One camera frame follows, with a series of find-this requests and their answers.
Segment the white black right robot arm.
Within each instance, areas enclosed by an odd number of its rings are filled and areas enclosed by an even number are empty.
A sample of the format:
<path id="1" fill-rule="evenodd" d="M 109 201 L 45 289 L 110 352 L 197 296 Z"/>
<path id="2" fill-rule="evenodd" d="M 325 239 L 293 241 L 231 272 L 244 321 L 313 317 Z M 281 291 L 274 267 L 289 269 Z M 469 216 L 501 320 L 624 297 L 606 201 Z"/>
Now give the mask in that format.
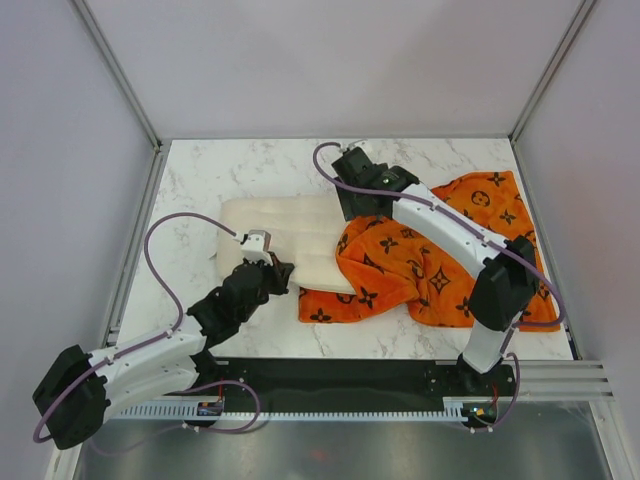
<path id="1" fill-rule="evenodd" d="M 482 393 L 498 368 L 515 321 L 539 287 L 533 244 L 509 240 L 448 206 L 418 177 L 399 166 L 373 163 L 353 147 L 333 162 L 343 216 L 374 215 L 415 230 L 451 256 L 471 276 L 467 306 L 474 320 L 457 360 L 457 383 L 468 395 Z"/>

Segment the cream white pillow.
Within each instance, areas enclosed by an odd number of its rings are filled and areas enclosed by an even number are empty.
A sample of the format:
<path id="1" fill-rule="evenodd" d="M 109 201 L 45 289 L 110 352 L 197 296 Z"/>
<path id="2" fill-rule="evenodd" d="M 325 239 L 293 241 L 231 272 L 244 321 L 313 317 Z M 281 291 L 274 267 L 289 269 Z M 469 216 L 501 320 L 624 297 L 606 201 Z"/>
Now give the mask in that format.
<path id="1" fill-rule="evenodd" d="M 335 259 L 347 226 L 336 194 L 232 199 L 222 204 L 219 221 L 237 233 L 268 232 L 270 250 L 295 266 L 290 278 L 295 285 L 354 292 Z"/>

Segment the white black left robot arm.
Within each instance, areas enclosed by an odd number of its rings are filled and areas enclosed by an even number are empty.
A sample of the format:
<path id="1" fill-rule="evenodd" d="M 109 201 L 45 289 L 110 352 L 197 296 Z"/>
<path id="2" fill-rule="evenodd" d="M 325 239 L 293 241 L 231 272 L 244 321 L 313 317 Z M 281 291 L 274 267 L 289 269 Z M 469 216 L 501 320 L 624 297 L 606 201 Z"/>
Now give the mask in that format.
<path id="1" fill-rule="evenodd" d="M 41 415 L 35 442 L 67 450 L 136 404 L 191 389 L 210 393 L 219 380 L 211 348 L 235 336 L 271 297 L 287 294 L 293 271 L 278 259 L 244 261 L 203 299 L 180 309 L 174 327 L 92 352 L 66 348 L 32 395 Z"/>

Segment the orange black patterned pillowcase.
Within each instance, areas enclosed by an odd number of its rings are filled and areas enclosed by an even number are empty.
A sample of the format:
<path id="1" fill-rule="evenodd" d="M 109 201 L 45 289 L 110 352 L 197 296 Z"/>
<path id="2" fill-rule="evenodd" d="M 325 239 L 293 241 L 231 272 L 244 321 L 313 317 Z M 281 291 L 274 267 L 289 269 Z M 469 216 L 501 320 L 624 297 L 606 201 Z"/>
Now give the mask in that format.
<path id="1" fill-rule="evenodd" d="M 433 193 L 480 226 L 514 240 L 535 241 L 533 222 L 514 174 L 472 172 L 433 188 Z M 302 323 L 354 323 L 404 305 L 416 322 L 469 328 L 474 280 L 431 240 L 393 220 L 358 217 L 331 249 L 350 293 L 303 288 Z"/>

